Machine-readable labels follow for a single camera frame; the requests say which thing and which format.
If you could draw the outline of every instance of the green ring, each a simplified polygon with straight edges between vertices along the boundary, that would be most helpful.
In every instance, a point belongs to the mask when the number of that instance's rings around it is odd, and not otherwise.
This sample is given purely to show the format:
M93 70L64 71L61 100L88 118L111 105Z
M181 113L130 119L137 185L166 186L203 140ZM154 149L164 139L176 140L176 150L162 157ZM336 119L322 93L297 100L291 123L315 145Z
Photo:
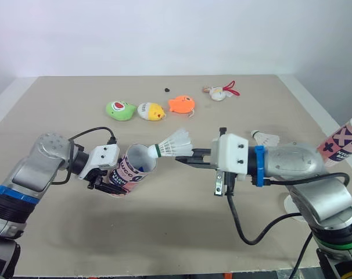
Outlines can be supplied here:
M349 250L352 249L352 242L351 243L347 243L347 244L331 244L328 242L324 242L321 241L320 239L316 238L315 236L313 236L319 243L325 245L326 247L330 247L332 249L335 250Z
M158 144L155 145L155 149L157 150L158 158L161 157L160 150Z

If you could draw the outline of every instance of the yellow plush toy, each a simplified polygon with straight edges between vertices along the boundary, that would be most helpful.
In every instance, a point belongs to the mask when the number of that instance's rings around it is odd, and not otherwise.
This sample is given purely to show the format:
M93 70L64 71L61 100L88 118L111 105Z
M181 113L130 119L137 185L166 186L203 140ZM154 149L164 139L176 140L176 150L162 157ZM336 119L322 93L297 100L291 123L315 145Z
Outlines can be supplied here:
M162 107L157 103L142 103L137 107L137 112L141 118L150 121L158 121L166 116Z

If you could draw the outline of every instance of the red ribbon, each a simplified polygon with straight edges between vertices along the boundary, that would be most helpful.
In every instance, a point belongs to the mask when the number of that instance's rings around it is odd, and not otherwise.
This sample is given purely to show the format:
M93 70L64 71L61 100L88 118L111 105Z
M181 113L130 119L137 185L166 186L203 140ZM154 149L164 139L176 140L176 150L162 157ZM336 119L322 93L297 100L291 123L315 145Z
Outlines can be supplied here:
M234 85L235 85L235 80L229 83L227 86L224 86L222 90L229 91L230 93L233 93L236 96L240 96L240 93L237 90L232 89Z

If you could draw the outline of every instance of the black cable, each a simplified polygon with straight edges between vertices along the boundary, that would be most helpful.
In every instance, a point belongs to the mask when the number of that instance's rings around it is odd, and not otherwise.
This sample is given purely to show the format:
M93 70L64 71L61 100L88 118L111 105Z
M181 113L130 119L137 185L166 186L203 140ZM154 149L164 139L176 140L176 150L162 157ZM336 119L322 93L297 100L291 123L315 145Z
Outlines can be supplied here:
M73 167L73 155L74 155L74 141L72 139L69 139L70 143L70 154L69 154L69 166L67 167L67 175L64 181L58 181L58 182L52 182L52 185L63 185L67 183L70 179L71 176L71 170Z
M113 131L112 131L110 128L108 128L108 127L96 127L96 128L92 128L92 129L89 129L89 130L87 130L87 131L81 132L81 133L79 133L79 134L77 134L77 135L75 135L75 136L73 136L73 137L71 137L71 138L69 138L69 139L70 139L70 140L74 140L74 139L76 139L76 138L78 138L78 137L80 137L80 136L82 136L82 135L85 135L85 134L88 134L88 133L90 133L90 132L97 131L97 130L106 130L106 131L108 131L108 132L110 133L110 136L115 139L115 136L114 136Z
M314 177L299 179L299 180L287 180L287 181L269 180L269 181L270 181L270 184L276 184L276 185L297 185L297 184L304 184L304 183L310 183L318 180L323 180L327 178L334 178L334 177L344 177L344 185L347 186L349 184L350 176L347 173L328 173L328 174L323 174L321 176L314 176Z
M304 245L303 245L303 248L301 249L301 252L300 252L300 254L299 254L299 257L297 258L297 262L296 262L296 264L295 264L295 266L294 266L294 268L293 268L293 270L292 270L292 272L291 272L290 277L288 277L288 279L293 279L294 275L296 274L297 269L299 269L301 260L303 259L303 256L304 256L304 254L305 254L305 250L306 250L306 248L308 247L309 242L310 242L310 240L311 240L312 237L313 237L312 233L309 233L309 236L308 236L308 238L305 240L305 243L304 243Z
M257 238L255 238L254 240L248 240L244 233L243 233L243 230L242 230L242 227L240 225L240 221L239 221L239 217L238 217L238 214L237 214L237 211L235 209L235 205L234 205L234 202L233 202L233 199L232 199L232 196L231 195L228 195L228 203L229 203L229 207L230 207L230 210L233 214L233 218L234 218L234 223L235 223L235 227L236 227L236 230L238 231L238 234L240 236L240 238L243 240L244 243L248 244L248 245L256 245L258 244L263 238L264 236L266 235L266 233L278 222L284 220L284 219L287 219L287 218L290 218L290 217L295 217L295 216L301 216L300 213L289 213L289 214L285 214L285 215L282 215L278 218L276 218L275 220L273 220L272 222L270 222L266 227L265 229L262 230L262 232L258 235Z

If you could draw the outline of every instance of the green plush toy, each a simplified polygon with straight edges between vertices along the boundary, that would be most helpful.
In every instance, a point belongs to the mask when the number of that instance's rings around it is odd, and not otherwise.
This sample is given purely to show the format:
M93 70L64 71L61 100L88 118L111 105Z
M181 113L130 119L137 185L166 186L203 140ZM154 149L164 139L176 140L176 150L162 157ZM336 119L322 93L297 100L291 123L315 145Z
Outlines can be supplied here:
M115 120L126 121L131 119L136 106L126 102L111 102L106 105L106 113Z

